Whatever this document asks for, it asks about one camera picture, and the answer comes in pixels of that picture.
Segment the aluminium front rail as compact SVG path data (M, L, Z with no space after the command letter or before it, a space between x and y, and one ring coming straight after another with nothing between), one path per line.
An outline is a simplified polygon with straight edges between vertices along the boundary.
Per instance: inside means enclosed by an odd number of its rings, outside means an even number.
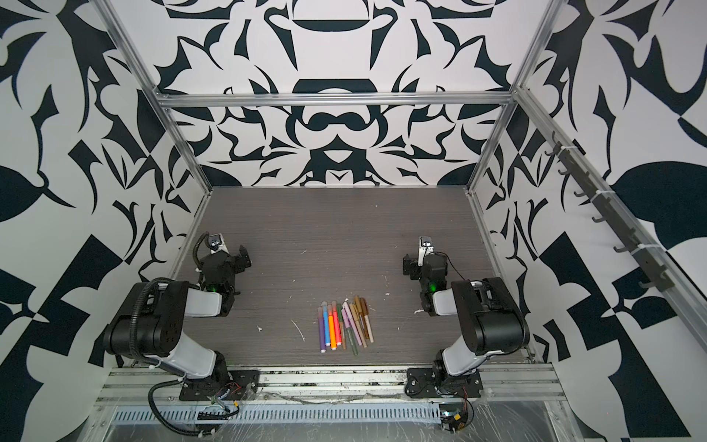
M222 397L253 403L383 403L383 401L563 401L552 366L489 364L449 388L436 387L425 366L265 366L237 368Z

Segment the blue marker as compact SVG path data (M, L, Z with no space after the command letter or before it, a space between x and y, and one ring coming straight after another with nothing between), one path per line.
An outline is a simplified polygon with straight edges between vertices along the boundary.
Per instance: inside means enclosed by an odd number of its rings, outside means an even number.
M331 346L331 333L330 333L330 328L329 328L329 312L328 312L328 304L326 301L322 302L322 324L323 324L323 331L324 331L324 343L325 343L325 348L330 348Z

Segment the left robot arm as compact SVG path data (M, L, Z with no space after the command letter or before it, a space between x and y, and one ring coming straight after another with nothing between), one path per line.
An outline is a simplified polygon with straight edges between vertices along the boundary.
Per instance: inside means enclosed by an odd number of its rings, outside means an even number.
M161 368L202 395L231 381L225 357L198 344L184 331L187 318L226 317L233 308L236 275L252 266L248 250L224 248L195 256L199 283L167 277L134 285L102 335L105 351Z

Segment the purple marker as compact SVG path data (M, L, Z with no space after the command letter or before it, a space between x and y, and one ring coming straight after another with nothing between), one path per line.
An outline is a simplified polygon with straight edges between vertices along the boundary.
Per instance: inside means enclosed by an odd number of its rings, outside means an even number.
M326 344L322 307L318 307L317 313L318 313L318 331L319 331L320 353L324 354L324 353L326 353L327 344Z

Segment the tan pen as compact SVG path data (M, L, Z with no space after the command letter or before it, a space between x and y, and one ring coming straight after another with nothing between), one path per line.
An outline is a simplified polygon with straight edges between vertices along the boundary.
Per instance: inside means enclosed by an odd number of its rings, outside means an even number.
M355 331L357 333L357 337L359 338L358 340L360 341L360 345L363 346L364 348L367 348L366 337L364 335L363 329L362 329L361 324L359 322L360 318L359 318L355 303L351 302L349 304L349 309L351 311L351 315L353 318L353 325L355 326Z

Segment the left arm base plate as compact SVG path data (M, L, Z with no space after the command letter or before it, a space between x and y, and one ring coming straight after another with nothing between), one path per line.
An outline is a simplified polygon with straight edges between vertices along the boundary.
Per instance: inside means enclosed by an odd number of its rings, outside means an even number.
M218 378L186 379L179 400L209 401L215 397L221 401L248 400L259 390L260 375L257 369L236 369Z

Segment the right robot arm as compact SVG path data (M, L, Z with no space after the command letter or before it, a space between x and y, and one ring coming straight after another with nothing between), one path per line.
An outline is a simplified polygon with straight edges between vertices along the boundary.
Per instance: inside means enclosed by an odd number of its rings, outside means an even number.
M433 373L441 388L474 374L492 357L511 355L530 341L530 329L500 277L449 283L449 256L423 252L402 258L402 272L421 286L421 305L432 317L455 316L460 337L438 353Z

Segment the orange marker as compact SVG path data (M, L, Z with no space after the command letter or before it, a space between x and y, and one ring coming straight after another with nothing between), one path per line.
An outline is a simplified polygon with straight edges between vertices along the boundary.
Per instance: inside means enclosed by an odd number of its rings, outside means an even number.
M328 322L328 331L329 331L329 337L330 337L330 348L331 350L335 351L337 349L337 339L336 339L336 331L335 331L335 323L334 323L334 318L333 318L333 308L331 305L327 305L327 322Z

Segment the black hook rail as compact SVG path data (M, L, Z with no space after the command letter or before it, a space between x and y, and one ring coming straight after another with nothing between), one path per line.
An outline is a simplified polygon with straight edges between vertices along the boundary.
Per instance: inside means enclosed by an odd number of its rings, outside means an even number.
M545 155L556 157L564 167L559 173L572 177L577 183L580 191L574 192L574 196L586 200L597 210L599 216L592 217L592 221L606 223L620 241L620 246L614 246L613 250L629 253L643 270L648 282L640 282L640 287L655 288L660 292L675 287L675 282L668 275L668 266L658 255L659 246L639 232L637 223L632 221L617 193L607 185L602 186L602 178L583 160L580 149L576 145L563 144L555 131L552 131L552 143L552 150Z

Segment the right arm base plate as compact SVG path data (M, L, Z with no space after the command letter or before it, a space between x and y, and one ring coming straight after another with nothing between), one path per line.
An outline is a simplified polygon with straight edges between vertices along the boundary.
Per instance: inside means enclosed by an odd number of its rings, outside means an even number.
M412 399L482 397L482 380L478 372L461 377L449 377L432 368L408 368L404 394Z

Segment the red marker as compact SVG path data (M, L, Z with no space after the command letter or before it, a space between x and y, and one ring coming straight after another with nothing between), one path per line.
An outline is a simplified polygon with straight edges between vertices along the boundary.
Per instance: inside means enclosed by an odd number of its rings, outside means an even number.
M338 318L338 309L335 301L331 303L331 327L333 328L333 342L335 342L336 346L339 347L342 345L342 335Z

